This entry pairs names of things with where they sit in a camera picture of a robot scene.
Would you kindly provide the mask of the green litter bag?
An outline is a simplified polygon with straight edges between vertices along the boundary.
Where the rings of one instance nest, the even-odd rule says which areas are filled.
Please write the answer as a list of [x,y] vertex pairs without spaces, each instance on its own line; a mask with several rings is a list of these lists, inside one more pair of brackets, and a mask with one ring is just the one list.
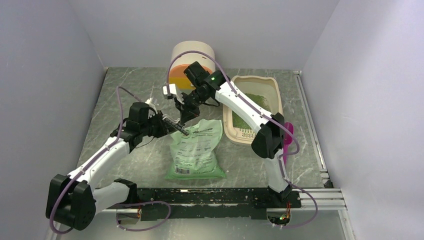
[[191,180],[224,178],[225,172],[219,166],[215,148],[223,135],[223,124],[218,119],[201,119],[186,128],[189,135],[174,132],[169,146],[172,164],[166,179]]

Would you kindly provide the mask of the magenta plastic scoop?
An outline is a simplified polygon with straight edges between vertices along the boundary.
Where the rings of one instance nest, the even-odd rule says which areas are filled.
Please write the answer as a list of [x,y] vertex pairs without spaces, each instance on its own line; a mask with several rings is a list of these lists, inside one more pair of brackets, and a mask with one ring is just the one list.
[[[291,122],[285,122],[284,127],[286,129],[288,129],[289,132],[292,135],[294,134],[294,126]],[[284,144],[283,145],[283,152],[284,153],[286,153],[289,150],[289,147],[292,144],[292,142],[293,142],[293,138],[288,133],[286,133],[285,136],[284,136],[284,140],[283,140],[283,144]],[[283,159],[283,164],[286,165],[288,157],[285,155],[285,156],[283,156],[282,159]]]

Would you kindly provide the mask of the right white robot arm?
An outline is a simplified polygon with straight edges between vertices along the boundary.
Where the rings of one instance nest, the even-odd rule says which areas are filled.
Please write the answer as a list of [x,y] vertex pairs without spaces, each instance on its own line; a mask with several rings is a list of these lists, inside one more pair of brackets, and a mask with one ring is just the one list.
[[284,128],[284,116],[259,107],[237,89],[221,70],[209,73],[196,61],[186,67],[183,73],[194,85],[194,90],[189,94],[183,93],[182,99],[175,102],[180,112],[179,124],[184,125],[198,117],[199,106],[208,99],[230,108],[254,131],[255,137],[250,146],[257,156],[264,159],[270,202],[275,207],[282,207],[288,202],[289,193],[293,189],[288,183],[285,166],[281,161],[287,132]]

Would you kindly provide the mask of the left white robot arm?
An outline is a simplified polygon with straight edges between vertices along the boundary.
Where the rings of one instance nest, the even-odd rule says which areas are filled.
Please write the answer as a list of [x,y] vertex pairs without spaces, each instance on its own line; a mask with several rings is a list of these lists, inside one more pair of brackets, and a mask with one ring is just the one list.
[[97,189],[104,175],[129,155],[144,137],[161,138],[174,131],[173,122],[149,103],[135,102],[127,118],[87,162],[67,175],[57,174],[48,189],[45,216],[50,228],[60,234],[54,223],[70,230],[83,230],[101,211],[114,205],[132,208],[141,202],[137,184],[122,178]]

